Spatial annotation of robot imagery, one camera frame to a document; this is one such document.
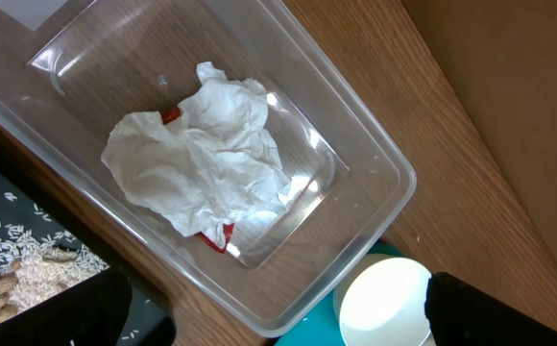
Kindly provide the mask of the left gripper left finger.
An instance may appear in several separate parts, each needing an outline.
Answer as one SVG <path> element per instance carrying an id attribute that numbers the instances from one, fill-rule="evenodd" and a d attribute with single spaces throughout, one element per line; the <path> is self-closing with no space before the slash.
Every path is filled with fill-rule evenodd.
<path id="1" fill-rule="evenodd" d="M 130 280 L 108 269 L 0 323 L 0 346 L 114 345 L 132 296 Z"/>

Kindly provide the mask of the white bowl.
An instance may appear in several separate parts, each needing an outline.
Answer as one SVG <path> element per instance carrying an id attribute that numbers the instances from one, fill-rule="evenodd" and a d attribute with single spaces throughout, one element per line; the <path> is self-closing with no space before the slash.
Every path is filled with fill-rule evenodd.
<path id="1" fill-rule="evenodd" d="M 365 256 L 334 288 L 347 346 L 422 346 L 431 337 L 424 304 L 431 273 L 413 259 Z"/>

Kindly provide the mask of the white napkin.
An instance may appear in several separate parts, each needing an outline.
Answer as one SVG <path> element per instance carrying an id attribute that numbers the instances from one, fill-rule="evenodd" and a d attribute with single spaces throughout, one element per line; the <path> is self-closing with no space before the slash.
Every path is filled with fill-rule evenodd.
<path id="1" fill-rule="evenodd" d="M 201 83 L 178 104 L 170 127 L 200 166 L 200 187 L 219 215 L 238 221 L 277 201 L 289 185 L 278 146 L 265 129 L 265 87 L 255 79 L 230 80 L 212 62 L 196 67 Z"/>
<path id="2" fill-rule="evenodd" d="M 206 197 L 200 166 L 157 111 L 125 115 L 109 133 L 101 161 L 129 202 L 159 214 L 185 237 L 211 237 L 234 225 Z"/>

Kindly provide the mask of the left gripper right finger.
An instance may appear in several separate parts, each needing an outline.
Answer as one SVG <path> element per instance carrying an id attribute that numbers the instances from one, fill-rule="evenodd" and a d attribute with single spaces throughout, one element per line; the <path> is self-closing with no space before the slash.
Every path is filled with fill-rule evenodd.
<path id="1" fill-rule="evenodd" d="M 425 317 L 438 346 L 557 346 L 557 332 L 447 272 L 428 281 Z"/>

